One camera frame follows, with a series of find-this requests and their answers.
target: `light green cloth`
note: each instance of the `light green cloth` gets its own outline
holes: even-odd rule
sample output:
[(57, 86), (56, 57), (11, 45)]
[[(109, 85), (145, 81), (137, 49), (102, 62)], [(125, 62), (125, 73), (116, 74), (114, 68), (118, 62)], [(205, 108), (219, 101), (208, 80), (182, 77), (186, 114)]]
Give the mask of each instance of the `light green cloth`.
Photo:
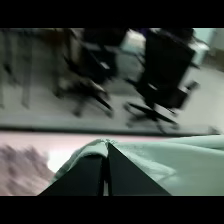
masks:
[(110, 142), (171, 195), (224, 195), (224, 136), (168, 139), (159, 142), (119, 143), (95, 140), (56, 173), (62, 177), (87, 155), (107, 157)]

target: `fabric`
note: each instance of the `fabric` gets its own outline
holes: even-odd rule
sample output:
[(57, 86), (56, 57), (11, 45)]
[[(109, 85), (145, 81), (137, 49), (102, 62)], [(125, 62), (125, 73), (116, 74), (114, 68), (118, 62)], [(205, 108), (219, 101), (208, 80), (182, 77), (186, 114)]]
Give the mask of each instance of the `fabric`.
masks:
[(87, 155), (107, 157), (110, 142), (171, 195), (224, 195), (224, 136), (203, 136), (159, 142), (120, 143), (95, 140), (56, 173), (58, 180)]

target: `gray floor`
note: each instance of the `gray floor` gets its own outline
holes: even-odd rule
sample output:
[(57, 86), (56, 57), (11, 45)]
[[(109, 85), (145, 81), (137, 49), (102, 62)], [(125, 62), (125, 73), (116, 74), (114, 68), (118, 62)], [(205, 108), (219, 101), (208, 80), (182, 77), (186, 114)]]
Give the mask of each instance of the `gray floor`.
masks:
[[(14, 74), (22, 83), (25, 74), (23, 60), (20, 51), (14, 42)], [(3, 61), (3, 48), (0, 46), (0, 59)], [(123, 109), (127, 101), (143, 105), (140, 96), (133, 87), (123, 81), (124, 77), (136, 77), (139, 65), (135, 59), (120, 56), (118, 59), (120, 67), (119, 78), (108, 83), (106, 88), (111, 93), (111, 105), (115, 110), (114, 118), (108, 118), (103, 110), (98, 108), (95, 101), (89, 101), (82, 118), (73, 116), (72, 111), (76, 105), (75, 98), (58, 99), (52, 94), (52, 61), (50, 49), (45, 43), (34, 41), (33, 44), (33, 66), (30, 109), (21, 104), (22, 87), (11, 86), (7, 82), (7, 74), (1, 67), (3, 77), (4, 109), (0, 109), (0, 126), (4, 127), (39, 127), (52, 129), (77, 129), (98, 130), (99, 132), (148, 132), (156, 129), (151, 121), (136, 124), (132, 129), (126, 126), (130, 115)], [(63, 62), (60, 62), (60, 73), (66, 72)], [(224, 73), (209, 66), (203, 66), (201, 70), (190, 69), (186, 74), (188, 80), (195, 80), (200, 84), (200, 89), (195, 91), (186, 103), (184, 111), (177, 118), (172, 117), (170, 112), (159, 108), (159, 111), (176, 120), (181, 129), (179, 132), (207, 132), (209, 127), (216, 127), (224, 131)], [(168, 132), (176, 131), (166, 126)]]

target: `office chair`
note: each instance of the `office chair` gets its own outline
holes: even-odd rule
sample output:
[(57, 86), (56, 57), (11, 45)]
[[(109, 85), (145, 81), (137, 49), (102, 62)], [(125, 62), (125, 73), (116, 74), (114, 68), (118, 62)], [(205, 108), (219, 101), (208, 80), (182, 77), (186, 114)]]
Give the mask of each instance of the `office chair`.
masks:
[(162, 132), (164, 130), (159, 123), (160, 120), (171, 123), (174, 128), (178, 128), (176, 122), (156, 111), (156, 105), (166, 108), (174, 115), (173, 109), (183, 107), (190, 93), (198, 86), (196, 82), (191, 82), (186, 86), (185, 91), (178, 89), (194, 54), (194, 50), (188, 45), (174, 41), (169, 36), (148, 31), (145, 70), (137, 82), (126, 80), (143, 96), (148, 108), (126, 103), (124, 108), (127, 111), (130, 112), (130, 108), (133, 107), (143, 112), (143, 114), (131, 118), (127, 124), (129, 127), (132, 126), (132, 122), (152, 119)]
[(107, 80), (112, 80), (117, 74), (116, 54), (106, 50), (105, 46), (119, 47), (122, 43), (128, 29), (102, 29), (88, 28), (83, 32), (84, 43), (96, 44), (100, 47), (98, 50), (89, 50), (82, 45), (79, 64), (66, 59), (70, 71), (76, 73), (80, 77), (86, 78), (85, 84), (81, 83), (78, 86), (73, 86), (73, 93), (78, 93), (80, 99), (74, 111), (78, 117), (82, 114), (82, 109), (89, 98), (94, 98), (108, 110), (106, 114), (109, 117), (113, 116), (112, 107), (102, 98), (104, 96), (109, 99), (109, 95), (102, 86)]

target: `black office chair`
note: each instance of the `black office chair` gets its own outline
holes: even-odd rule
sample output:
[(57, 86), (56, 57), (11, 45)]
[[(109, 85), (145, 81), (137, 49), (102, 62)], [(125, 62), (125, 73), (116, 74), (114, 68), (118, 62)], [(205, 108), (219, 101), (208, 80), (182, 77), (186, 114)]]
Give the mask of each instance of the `black office chair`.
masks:
[(195, 52), (188, 45), (177, 42), (169, 36), (156, 34), (148, 31), (145, 51), (145, 70), (138, 82), (127, 80), (134, 85), (136, 90), (143, 96), (149, 108), (141, 107), (133, 103), (126, 103), (125, 109), (130, 107), (143, 112), (136, 115), (129, 122), (152, 119), (158, 128), (164, 132), (159, 121), (172, 123), (175, 128), (177, 123), (156, 112), (156, 105), (160, 105), (173, 114), (173, 109), (181, 109), (190, 93), (198, 86), (191, 82), (186, 86), (186, 91), (178, 89), (178, 85), (191, 64)]
[[(112, 80), (117, 74), (116, 54), (106, 50), (105, 46), (119, 47), (122, 43), (127, 28), (125, 29), (102, 29), (102, 28), (88, 28), (84, 30), (83, 42), (92, 43), (100, 47), (98, 50), (89, 50), (85, 46), (82, 46), (79, 65), (75, 64), (71, 60), (66, 60), (69, 69), (78, 74), (80, 77), (88, 78), (95, 84), (102, 86), (107, 80)], [(74, 93), (79, 93), (80, 100), (74, 111), (76, 116), (81, 116), (82, 109), (88, 98), (94, 98), (108, 110), (106, 111), (108, 116), (113, 115), (112, 107), (102, 98), (105, 96), (109, 98), (106, 91), (92, 88), (91, 86), (81, 84), (79, 86), (72, 87)]]

